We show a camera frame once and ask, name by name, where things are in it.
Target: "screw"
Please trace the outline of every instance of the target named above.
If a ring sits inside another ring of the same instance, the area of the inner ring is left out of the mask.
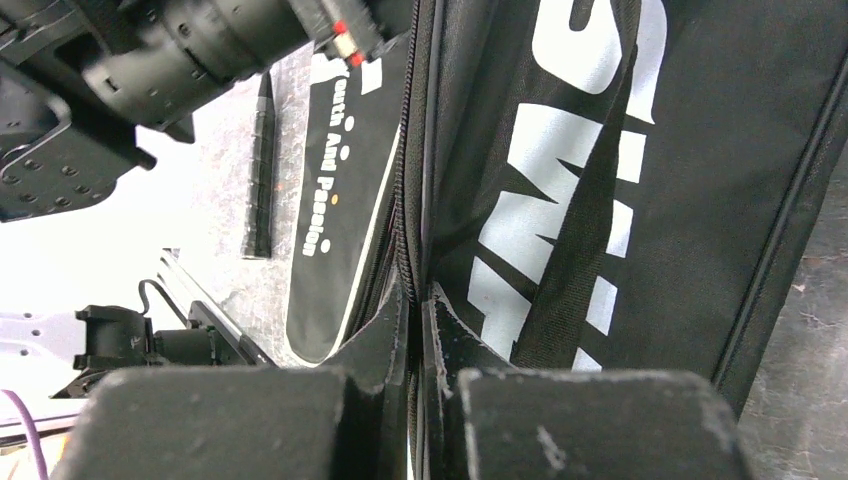
[[[41,164],[31,158],[28,158],[24,161],[24,168],[34,172],[41,169]]]

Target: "black pen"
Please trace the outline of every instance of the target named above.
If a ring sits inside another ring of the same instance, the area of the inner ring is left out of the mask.
[[[274,139],[277,114],[271,74],[262,75],[256,101],[250,194],[247,201],[242,258],[271,258],[271,209],[274,201]]]

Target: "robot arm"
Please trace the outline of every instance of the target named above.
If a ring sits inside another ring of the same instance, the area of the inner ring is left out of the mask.
[[[156,159],[135,127],[194,141],[192,112],[310,40],[356,67],[408,0],[0,0],[0,222],[102,202]]]

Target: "zipper teeth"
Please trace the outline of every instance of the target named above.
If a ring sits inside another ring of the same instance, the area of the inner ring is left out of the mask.
[[[415,40],[418,36],[418,15],[421,2],[416,0],[412,5],[412,20],[409,31],[409,56],[406,59],[406,75],[403,80],[403,101],[400,107],[400,126],[398,129],[398,146],[395,153],[395,251],[404,290],[411,305],[415,305],[415,280],[412,275],[412,262],[409,255],[409,244],[406,237],[406,211],[404,207],[404,160],[406,153],[406,135],[409,127],[409,105],[412,98],[412,68],[415,64]]]

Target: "gray tabletop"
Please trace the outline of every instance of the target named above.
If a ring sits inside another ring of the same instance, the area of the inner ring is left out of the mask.
[[[279,171],[272,260],[242,260],[258,78],[196,116],[201,169],[181,264],[277,362],[284,345],[292,241],[309,98],[309,47],[273,70]],[[837,167],[819,223],[766,351],[740,427],[764,479],[848,478],[848,161]]]

